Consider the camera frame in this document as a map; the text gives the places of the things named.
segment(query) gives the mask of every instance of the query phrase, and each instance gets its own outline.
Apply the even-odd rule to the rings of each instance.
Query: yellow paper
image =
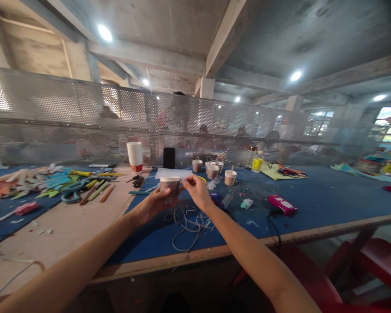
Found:
[[[264,173],[265,175],[271,177],[273,180],[279,180],[279,179],[301,179],[305,178],[303,176],[300,177],[290,177],[290,176],[284,176],[280,173],[278,173],[279,166],[278,164],[272,164],[272,167],[269,168],[267,163],[263,163],[261,166],[261,172]]]

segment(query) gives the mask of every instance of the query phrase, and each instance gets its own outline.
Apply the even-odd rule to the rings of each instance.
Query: power cord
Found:
[[[20,262],[20,263],[28,263],[28,265],[26,267],[24,267],[19,273],[17,273],[15,276],[13,276],[12,278],[10,278],[1,288],[0,288],[0,294],[2,293],[2,291],[12,282],[14,281],[21,273],[23,273],[25,270],[27,270],[31,265],[33,264],[37,264],[41,270],[43,271],[44,269],[38,264],[37,261],[34,261],[34,260],[22,260],[22,259],[16,259],[16,258],[11,258],[11,257],[8,257],[8,256],[1,256],[0,255],[0,259],[2,260],[5,260],[5,261],[12,261],[12,262]]]
[[[274,227],[275,231],[277,232],[277,235],[278,235],[278,257],[281,259],[281,236],[279,235],[279,231],[278,231],[277,227],[275,226],[274,222],[271,220],[271,216],[269,213],[266,215],[266,217],[271,222],[272,226]]]

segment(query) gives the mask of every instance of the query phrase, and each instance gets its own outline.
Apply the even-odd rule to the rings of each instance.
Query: plastic bottle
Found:
[[[264,162],[264,152],[258,151],[253,159],[252,163],[252,172],[259,173],[262,167],[262,163]]]

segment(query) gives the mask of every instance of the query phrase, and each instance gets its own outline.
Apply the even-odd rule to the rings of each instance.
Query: stack of paper cups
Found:
[[[127,154],[132,171],[136,174],[141,173],[143,165],[142,144],[140,142],[127,143]]]

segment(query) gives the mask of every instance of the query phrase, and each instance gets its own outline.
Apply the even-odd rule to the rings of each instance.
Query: perforated metal mesh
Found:
[[[128,165],[129,141],[142,142],[145,166],[162,164],[164,147],[178,167],[207,155],[243,163],[249,145],[268,160],[331,164],[373,152],[382,137],[372,127],[0,68],[4,164]]]

